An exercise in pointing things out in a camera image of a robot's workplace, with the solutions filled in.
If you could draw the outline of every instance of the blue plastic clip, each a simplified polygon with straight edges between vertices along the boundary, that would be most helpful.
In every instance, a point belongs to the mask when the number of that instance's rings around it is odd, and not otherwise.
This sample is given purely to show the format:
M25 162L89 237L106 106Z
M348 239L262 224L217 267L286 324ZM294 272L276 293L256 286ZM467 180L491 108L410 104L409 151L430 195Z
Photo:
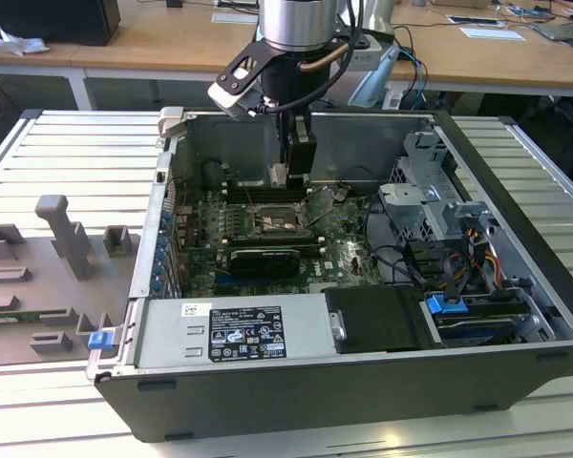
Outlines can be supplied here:
M115 331L95 331L89 336L87 347L90 350L112 350Z
M443 299L443 294L433 294L426 300L431 314L437 313L467 313L469 309L463 299L458 302L446 302Z

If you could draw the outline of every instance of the power supply label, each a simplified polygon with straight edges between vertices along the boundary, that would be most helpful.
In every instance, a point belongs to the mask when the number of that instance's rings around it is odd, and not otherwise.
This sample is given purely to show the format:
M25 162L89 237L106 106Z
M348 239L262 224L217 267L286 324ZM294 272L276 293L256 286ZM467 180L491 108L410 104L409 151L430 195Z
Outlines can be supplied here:
M287 357L281 307L212 309L209 339L213 363Z

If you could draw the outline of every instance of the metal bracket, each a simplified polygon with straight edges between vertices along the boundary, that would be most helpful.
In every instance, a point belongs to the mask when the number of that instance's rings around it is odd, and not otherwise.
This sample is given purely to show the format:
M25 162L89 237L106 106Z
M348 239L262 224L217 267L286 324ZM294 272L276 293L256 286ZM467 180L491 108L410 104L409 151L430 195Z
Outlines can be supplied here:
M286 54L267 45L265 40L250 43L231 61L217 76L216 83L230 95L239 95L252 85L267 65L276 57ZM236 71L246 59L253 62L252 69L242 78L236 76Z

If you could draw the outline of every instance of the sticker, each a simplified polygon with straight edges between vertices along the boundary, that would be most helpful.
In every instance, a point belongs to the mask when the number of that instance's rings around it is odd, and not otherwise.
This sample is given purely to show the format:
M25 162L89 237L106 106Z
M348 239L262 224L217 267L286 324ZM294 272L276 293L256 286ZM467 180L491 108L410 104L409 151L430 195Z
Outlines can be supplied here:
M210 315L212 302L185 302L180 309L182 317L207 317Z
M281 307L209 309L213 363L287 357Z

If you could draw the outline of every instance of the wooden desk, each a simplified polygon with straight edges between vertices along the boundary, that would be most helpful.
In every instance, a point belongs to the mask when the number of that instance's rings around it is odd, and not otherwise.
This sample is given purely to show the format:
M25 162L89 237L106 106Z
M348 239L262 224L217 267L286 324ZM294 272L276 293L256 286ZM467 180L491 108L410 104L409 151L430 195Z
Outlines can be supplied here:
M75 67L220 72L250 42L254 26L212 22L213 8L119 0L121 23L109 46L79 47Z
M501 18L494 10L433 5L424 9L412 6L409 0L402 2L394 10L395 25L448 23L443 16L448 13ZM528 7L535 4L534 0L517 3ZM78 107L90 110L94 104L85 86L86 78L212 81L242 50L254 30L251 25L211 22L214 10L208 6L167 9L161 1L119 0L119 7L120 28L109 46L50 44L50 52L21 58L0 50L0 73L67 77ZM562 8L555 4L555 10ZM520 21L517 16L507 17ZM573 48L514 26L510 24L525 42L469 38L459 26L411 26L416 53L429 69L427 88L573 96ZM409 44L404 30L398 30L397 37L404 46ZM391 86L403 88L413 76L410 63L397 62Z
M50 52L26 54L24 57L19 57L0 47L0 64L23 64L25 62L26 65L32 66L69 67L70 59L77 49L78 45L55 43L51 44Z
M537 2L520 0L516 3L532 8ZM562 13L560 5L555 5L554 10ZM472 10L434 5L431 5L431 9L423 9L404 4L395 8L393 23L395 25L448 23L448 20L442 17L443 14L469 14L504 19L490 9ZM521 21L518 16L509 13L506 13L505 17ZM557 18L552 24L562 22L567 21ZM522 35L526 41L469 38L460 30L460 26L410 27L410 30L414 36L416 54L429 69L429 81L432 86L448 83L546 88L550 91L550 88L573 89L572 47L552 42L540 33L527 27L519 27L517 24L510 23L508 28ZM409 46L406 31L400 29L396 31L396 36L401 44ZM411 66L407 62L399 62L393 70L393 78L412 78Z

